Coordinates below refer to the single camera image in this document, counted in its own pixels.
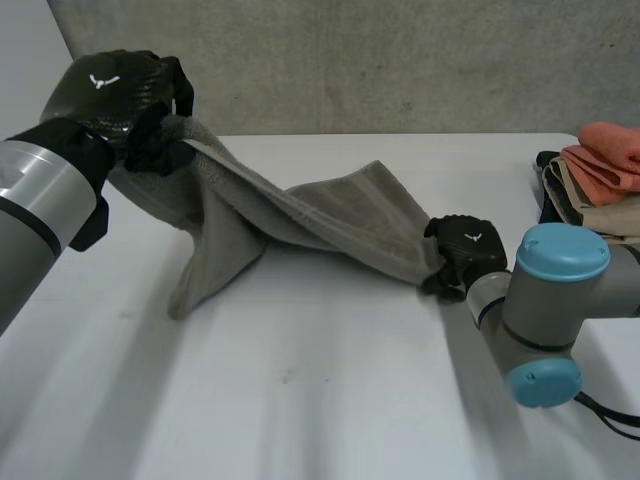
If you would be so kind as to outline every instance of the glove logo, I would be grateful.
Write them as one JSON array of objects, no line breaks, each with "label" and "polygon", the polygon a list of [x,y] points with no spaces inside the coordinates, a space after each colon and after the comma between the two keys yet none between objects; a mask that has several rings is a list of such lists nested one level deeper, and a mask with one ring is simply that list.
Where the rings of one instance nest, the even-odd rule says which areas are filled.
[{"label": "glove logo", "polygon": [[110,80],[96,80],[96,77],[94,77],[93,74],[89,75],[89,78],[91,79],[93,84],[96,86],[96,90],[100,90],[102,87],[106,85],[110,85],[120,80],[120,77],[118,77],[117,75]]},{"label": "glove logo", "polygon": [[474,242],[478,243],[478,240],[480,240],[482,238],[482,234],[478,234],[476,236],[473,235],[467,235],[466,233],[464,234],[465,237],[467,237],[469,240],[473,240]]}]

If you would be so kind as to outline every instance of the silver metal ring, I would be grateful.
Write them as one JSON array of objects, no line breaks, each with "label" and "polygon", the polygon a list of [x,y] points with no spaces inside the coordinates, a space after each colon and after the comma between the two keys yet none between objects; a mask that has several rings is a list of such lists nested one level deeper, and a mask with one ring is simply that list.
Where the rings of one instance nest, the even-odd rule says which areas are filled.
[{"label": "silver metal ring", "polygon": [[42,220],[62,249],[96,208],[91,185],[73,165],[46,148],[15,140],[0,143],[0,196]]}]

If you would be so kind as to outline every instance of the gray towel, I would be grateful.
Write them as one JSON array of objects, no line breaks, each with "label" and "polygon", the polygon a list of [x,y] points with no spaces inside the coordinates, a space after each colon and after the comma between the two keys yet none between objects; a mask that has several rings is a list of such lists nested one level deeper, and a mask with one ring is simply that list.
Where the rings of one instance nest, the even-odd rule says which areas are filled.
[{"label": "gray towel", "polygon": [[164,133],[198,151],[187,169],[160,177],[117,166],[109,180],[140,208],[193,237],[193,256],[169,302],[174,318],[224,287],[271,239],[341,252],[414,285],[442,266],[435,242],[423,238],[429,217],[379,161],[283,191],[192,118],[170,119]]},{"label": "gray towel", "polygon": [[640,195],[594,207],[562,157],[553,159],[542,175],[544,188],[565,223],[598,232],[609,243],[640,243]]}]

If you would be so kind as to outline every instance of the concrete wall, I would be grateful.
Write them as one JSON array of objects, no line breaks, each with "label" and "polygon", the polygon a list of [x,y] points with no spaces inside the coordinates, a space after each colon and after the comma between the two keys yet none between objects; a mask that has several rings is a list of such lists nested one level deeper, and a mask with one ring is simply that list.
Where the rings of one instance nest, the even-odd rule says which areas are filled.
[{"label": "concrete wall", "polygon": [[638,0],[49,2],[74,56],[178,56],[219,134],[640,124]]}]

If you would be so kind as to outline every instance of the towel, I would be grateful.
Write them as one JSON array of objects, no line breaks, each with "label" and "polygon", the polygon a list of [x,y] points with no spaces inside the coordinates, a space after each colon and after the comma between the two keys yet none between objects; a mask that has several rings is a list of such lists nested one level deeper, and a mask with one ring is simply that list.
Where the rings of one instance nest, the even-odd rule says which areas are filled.
[{"label": "towel", "polygon": [[596,122],[583,127],[578,140],[562,150],[562,158],[594,206],[640,192],[640,131]]},{"label": "towel", "polygon": [[562,157],[549,163],[542,179],[545,191],[565,223],[598,232],[611,244],[640,243],[640,195],[629,195],[615,205],[595,207]]},{"label": "towel", "polygon": [[443,265],[435,240],[423,237],[429,216],[379,161],[284,191],[242,165],[193,118],[168,118],[164,135],[196,150],[187,168],[160,177],[118,165],[109,180],[193,238],[193,256],[169,300],[173,318],[186,317],[273,240],[343,253],[413,285]]}]

